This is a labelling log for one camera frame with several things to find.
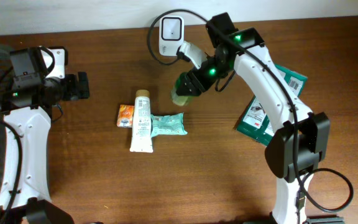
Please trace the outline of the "green lid gel jar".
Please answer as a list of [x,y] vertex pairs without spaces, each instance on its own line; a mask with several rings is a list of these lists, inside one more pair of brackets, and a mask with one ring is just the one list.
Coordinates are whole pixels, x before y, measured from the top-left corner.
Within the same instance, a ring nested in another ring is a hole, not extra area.
[[193,99],[193,84],[186,72],[180,74],[171,91],[171,99],[178,106],[185,106]]

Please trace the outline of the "teal wipes packet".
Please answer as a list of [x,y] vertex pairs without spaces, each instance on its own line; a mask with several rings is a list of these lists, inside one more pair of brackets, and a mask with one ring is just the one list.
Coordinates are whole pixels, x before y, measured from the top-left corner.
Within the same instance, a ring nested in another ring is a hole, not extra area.
[[157,116],[151,115],[152,131],[151,137],[158,135],[187,135],[183,124],[183,113],[175,115]]

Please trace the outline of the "orange small packet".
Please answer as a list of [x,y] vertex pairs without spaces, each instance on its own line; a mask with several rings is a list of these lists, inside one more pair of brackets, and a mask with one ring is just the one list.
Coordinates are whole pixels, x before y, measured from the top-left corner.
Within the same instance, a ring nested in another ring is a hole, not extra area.
[[117,116],[117,127],[119,128],[131,128],[134,115],[133,105],[120,105]]

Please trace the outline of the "green 3M gloves packet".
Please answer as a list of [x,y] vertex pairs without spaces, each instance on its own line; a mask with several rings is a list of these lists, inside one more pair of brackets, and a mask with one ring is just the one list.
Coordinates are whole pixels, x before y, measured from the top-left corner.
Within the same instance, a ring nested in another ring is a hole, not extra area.
[[[272,71],[280,75],[279,80],[284,82],[285,89],[290,91],[298,121],[306,119],[311,109],[299,99],[299,96],[308,77],[281,65],[276,65]],[[290,104],[278,83],[268,72],[263,72],[257,67],[246,72],[242,68],[240,77],[254,92],[254,96],[240,118],[236,130],[267,146],[275,132],[282,128],[285,122],[294,122]]]

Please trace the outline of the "white tube gold cap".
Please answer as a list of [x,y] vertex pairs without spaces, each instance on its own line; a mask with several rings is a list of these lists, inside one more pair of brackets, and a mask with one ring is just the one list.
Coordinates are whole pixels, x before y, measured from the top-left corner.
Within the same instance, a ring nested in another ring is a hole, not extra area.
[[148,90],[137,90],[135,93],[130,151],[153,153],[151,131],[150,92]]

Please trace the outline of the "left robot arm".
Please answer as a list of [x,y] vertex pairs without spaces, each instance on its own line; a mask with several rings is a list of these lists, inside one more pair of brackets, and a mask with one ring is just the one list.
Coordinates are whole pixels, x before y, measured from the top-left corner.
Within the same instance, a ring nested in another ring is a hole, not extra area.
[[85,72],[67,74],[64,47],[0,45],[0,223],[72,223],[52,203],[48,134],[61,101],[90,97]]

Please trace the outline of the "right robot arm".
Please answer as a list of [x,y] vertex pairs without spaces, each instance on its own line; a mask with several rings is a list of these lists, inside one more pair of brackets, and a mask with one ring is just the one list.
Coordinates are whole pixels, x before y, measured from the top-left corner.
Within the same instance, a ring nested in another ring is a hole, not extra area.
[[265,159],[277,178],[271,223],[309,223],[305,213],[308,187],[325,158],[330,122],[325,113],[314,114],[291,89],[272,62],[263,38],[255,28],[239,30],[228,13],[212,17],[206,30],[215,49],[206,55],[182,42],[177,57],[194,67],[178,78],[172,92],[177,105],[200,96],[229,72],[240,76],[253,91],[274,132]]

